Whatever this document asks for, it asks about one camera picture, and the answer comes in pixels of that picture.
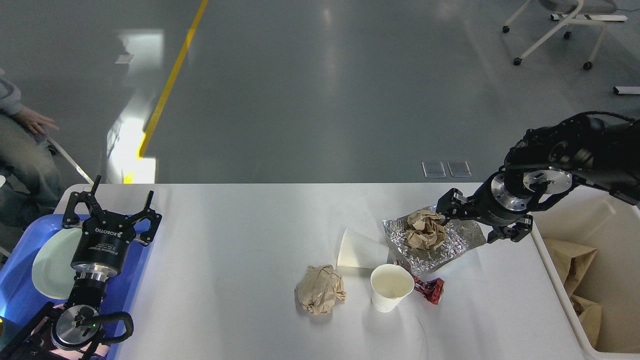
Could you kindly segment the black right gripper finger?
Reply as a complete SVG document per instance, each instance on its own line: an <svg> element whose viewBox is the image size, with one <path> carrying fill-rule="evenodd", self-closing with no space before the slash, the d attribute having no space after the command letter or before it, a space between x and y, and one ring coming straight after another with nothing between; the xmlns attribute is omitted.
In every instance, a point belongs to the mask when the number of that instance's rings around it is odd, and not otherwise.
<svg viewBox="0 0 640 360"><path fill-rule="evenodd" d="M493 230L487 235L487 244L493 244L498 239L509 239L517 243L531 233L533 224L533 216L527 214L517 219L512 226L492 226Z"/></svg>
<svg viewBox="0 0 640 360"><path fill-rule="evenodd" d="M445 227L451 220L469 221L476 219L476 195L464 196L453 187L439 198L435 212L441 216L441 225Z"/></svg>

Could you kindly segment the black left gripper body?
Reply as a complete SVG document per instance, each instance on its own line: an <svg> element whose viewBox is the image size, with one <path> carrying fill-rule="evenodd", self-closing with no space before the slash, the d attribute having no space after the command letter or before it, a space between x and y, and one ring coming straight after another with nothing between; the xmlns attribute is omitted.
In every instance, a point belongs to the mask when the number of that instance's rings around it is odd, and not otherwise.
<svg viewBox="0 0 640 360"><path fill-rule="evenodd" d="M90 216L83 221L82 235L70 266L76 272L107 269L107 277L118 276L136 235L128 215L106 212L103 218Z"/></svg>

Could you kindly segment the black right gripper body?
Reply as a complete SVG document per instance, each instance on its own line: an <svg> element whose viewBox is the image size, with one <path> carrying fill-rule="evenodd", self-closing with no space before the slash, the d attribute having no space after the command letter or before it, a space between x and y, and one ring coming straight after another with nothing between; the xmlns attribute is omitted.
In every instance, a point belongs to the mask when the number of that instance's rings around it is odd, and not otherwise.
<svg viewBox="0 0 640 360"><path fill-rule="evenodd" d="M509 226L530 212L532 197L522 172L496 172L469 197L467 214L489 226Z"/></svg>

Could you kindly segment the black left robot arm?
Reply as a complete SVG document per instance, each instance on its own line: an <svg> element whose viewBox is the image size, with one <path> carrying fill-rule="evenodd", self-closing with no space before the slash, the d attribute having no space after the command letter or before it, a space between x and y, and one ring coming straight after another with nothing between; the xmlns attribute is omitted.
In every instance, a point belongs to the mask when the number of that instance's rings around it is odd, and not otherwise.
<svg viewBox="0 0 640 360"><path fill-rule="evenodd" d="M62 214L64 230L78 230L78 244L69 261L73 282L61 305L44 305L9 338L1 349L3 360L101 359L99 347L126 341L134 321L125 310L102 310L109 282L121 275L133 243L147 247L162 223L148 192L142 210L123 214L103 209L96 198L101 176L90 190L71 192Z"/></svg>

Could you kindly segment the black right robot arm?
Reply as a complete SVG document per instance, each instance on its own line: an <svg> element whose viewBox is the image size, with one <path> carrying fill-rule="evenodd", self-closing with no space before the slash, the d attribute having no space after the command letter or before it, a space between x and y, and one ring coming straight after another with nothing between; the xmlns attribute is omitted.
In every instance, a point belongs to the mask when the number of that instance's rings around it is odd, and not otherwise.
<svg viewBox="0 0 640 360"><path fill-rule="evenodd" d="M600 111L529 129L474 194L466 197L453 187L435 211L444 224L471 220L491 226L491 244L521 241L533 229L532 212L549 210L579 186L637 206L639 134L638 119Z"/></svg>

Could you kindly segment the person hand on knee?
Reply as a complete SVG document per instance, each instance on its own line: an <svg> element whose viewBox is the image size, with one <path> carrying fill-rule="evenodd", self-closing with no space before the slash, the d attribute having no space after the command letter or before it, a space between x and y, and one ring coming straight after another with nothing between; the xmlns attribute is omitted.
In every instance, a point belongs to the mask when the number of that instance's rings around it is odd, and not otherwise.
<svg viewBox="0 0 640 360"><path fill-rule="evenodd" d="M10 115L9 118L35 135L46 136L48 129L56 131L60 129L52 118L44 116L29 107L23 107L20 111Z"/></svg>

